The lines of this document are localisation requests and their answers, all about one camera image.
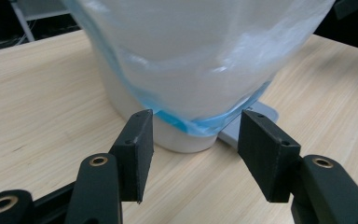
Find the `light wood surface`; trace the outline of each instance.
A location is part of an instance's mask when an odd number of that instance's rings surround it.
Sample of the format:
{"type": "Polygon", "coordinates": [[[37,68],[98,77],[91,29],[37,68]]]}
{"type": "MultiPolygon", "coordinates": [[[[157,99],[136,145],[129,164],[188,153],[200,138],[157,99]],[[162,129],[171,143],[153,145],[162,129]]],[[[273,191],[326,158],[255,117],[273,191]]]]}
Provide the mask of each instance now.
{"type": "MultiPolygon", "coordinates": [[[[302,156],[330,157],[358,184],[358,49],[312,36],[261,101],[279,111],[302,156]]],[[[0,50],[0,191],[38,199],[74,181],[124,124],[83,32],[0,50]]],[[[144,202],[123,209],[124,223],[293,223],[290,204],[267,203],[220,141],[195,154],[156,146],[144,202]]]]}

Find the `plastic bag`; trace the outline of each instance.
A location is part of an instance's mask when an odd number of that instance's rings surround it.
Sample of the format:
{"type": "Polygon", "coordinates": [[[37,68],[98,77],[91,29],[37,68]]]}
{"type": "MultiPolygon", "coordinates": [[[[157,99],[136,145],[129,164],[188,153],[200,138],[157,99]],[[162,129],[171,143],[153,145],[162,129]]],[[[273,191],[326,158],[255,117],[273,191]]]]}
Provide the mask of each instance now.
{"type": "Polygon", "coordinates": [[[195,136],[262,94],[333,0],[63,0],[121,84],[195,136]]]}

